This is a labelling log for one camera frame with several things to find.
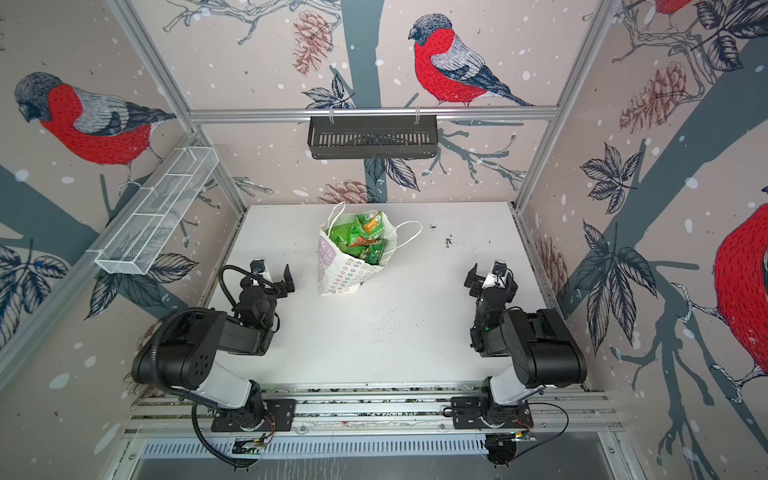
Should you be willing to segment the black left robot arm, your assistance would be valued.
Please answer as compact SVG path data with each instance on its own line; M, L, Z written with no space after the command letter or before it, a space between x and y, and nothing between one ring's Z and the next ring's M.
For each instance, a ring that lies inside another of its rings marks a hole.
M277 301L295 291L290 268L273 281L257 259L247 270L222 266L218 280L231 311L195 307L171 314L137 353L131 377L208 408L216 433L288 432L296 402L265 399L256 381L229 370L216 355L266 355L281 326Z

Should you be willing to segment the green orange snack packet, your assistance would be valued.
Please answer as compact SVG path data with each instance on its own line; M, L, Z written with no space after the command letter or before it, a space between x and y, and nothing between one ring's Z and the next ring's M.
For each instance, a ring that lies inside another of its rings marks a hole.
M349 245L368 245L378 240L383 230L383 213L381 211L358 214L350 227Z

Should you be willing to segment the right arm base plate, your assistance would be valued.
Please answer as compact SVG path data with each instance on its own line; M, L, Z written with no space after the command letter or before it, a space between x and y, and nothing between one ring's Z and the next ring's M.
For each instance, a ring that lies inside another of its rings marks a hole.
M457 430L533 428L527 404L500 406L479 395L452 397L441 414Z

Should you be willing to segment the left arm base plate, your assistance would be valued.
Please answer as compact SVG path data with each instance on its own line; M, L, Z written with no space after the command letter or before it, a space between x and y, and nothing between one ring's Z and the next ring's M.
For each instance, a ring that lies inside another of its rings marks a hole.
M250 402L240 409L216 410L211 424L215 433L288 432L297 403L294 399Z

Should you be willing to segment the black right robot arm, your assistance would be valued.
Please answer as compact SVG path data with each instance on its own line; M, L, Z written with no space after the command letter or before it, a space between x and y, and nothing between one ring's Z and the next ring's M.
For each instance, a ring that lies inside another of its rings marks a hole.
M528 430L528 400L547 388L583 383L584 355L556 310L529 313L512 304L518 285L504 262L496 261L486 276L473 266L464 286L476 300L470 347L483 358L508 358L511 365L484 379L478 394L451 400L453 425Z

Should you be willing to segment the white patterned paper bag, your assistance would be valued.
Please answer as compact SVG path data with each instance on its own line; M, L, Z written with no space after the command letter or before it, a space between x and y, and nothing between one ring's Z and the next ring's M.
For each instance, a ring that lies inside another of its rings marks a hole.
M358 214L369 211L349 210L340 202L331 210L320 227L318 255L318 285L322 295L351 294L372 276L382 272L394 253L416 239L423 226L416 220L393 224L383 211L384 230L380 238L364 246L359 256L342 253L328 238L327 231L335 224L353 222Z

